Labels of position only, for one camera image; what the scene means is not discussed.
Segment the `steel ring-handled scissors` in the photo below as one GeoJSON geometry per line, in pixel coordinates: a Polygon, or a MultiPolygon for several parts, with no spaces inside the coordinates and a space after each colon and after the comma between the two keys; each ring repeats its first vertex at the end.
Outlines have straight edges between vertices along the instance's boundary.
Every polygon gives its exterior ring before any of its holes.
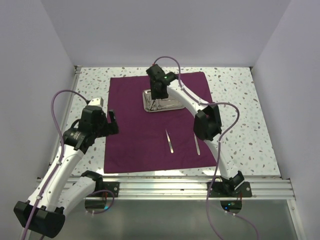
{"type": "Polygon", "coordinates": [[[153,110],[153,106],[155,104],[155,100],[152,99],[151,94],[147,94],[146,95],[146,103],[147,103],[146,109],[148,111],[152,111],[153,110]]]}

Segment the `purple surgical cloth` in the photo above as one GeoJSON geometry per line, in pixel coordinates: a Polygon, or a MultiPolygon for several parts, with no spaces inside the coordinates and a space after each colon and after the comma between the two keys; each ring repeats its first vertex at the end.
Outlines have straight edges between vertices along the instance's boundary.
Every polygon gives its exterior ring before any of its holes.
{"type": "Polygon", "coordinates": [[[194,117],[186,109],[146,112],[143,91],[148,76],[113,77],[107,108],[114,110],[119,133],[105,140],[106,174],[150,172],[216,166],[208,146],[194,140],[194,117]],[[170,152],[166,130],[174,153],[170,152]]]}

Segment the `steel wide tweezers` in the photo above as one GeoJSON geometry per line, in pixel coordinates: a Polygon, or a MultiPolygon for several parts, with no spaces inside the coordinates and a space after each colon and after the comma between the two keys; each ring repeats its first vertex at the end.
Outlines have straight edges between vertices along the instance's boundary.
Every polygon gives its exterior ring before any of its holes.
{"type": "Polygon", "coordinates": [[[170,153],[173,154],[174,153],[174,149],[173,149],[172,141],[171,141],[171,138],[169,136],[169,133],[168,133],[167,129],[165,129],[165,133],[166,133],[166,138],[167,138],[167,142],[168,142],[168,145],[169,145],[170,153]]]}

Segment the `steel scalpel handle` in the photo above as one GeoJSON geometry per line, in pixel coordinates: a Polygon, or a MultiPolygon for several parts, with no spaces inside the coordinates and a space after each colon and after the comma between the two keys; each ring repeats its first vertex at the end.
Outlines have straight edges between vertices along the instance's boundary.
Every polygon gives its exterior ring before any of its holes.
{"type": "Polygon", "coordinates": [[[197,155],[200,156],[201,155],[201,151],[200,151],[200,147],[199,147],[199,143],[198,143],[198,139],[197,139],[196,135],[194,135],[194,142],[195,142],[197,155]]]}

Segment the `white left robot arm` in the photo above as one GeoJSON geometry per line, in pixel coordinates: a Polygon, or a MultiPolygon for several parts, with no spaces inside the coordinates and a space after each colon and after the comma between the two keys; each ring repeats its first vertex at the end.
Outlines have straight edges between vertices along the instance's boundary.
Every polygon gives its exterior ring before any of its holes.
{"type": "Polygon", "coordinates": [[[55,238],[62,230],[69,212],[85,197],[115,199],[101,174],[86,170],[66,192],[63,189],[78,162],[97,138],[119,133],[113,110],[105,113],[100,106],[87,105],[71,128],[63,134],[63,142],[41,183],[26,201],[18,201],[13,212],[25,231],[55,238]]]}

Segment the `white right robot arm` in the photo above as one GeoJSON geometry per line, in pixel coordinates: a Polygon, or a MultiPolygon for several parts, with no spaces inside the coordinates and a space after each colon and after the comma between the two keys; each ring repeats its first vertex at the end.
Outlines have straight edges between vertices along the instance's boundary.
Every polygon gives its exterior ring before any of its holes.
{"type": "Polygon", "coordinates": [[[220,103],[209,103],[192,92],[179,78],[179,74],[164,72],[158,64],[146,70],[150,81],[151,98],[165,99],[171,96],[178,100],[194,117],[193,132],[210,149],[216,160],[216,169],[220,172],[223,192],[235,196],[245,178],[231,160],[224,159],[221,148],[222,120],[220,103]]]}

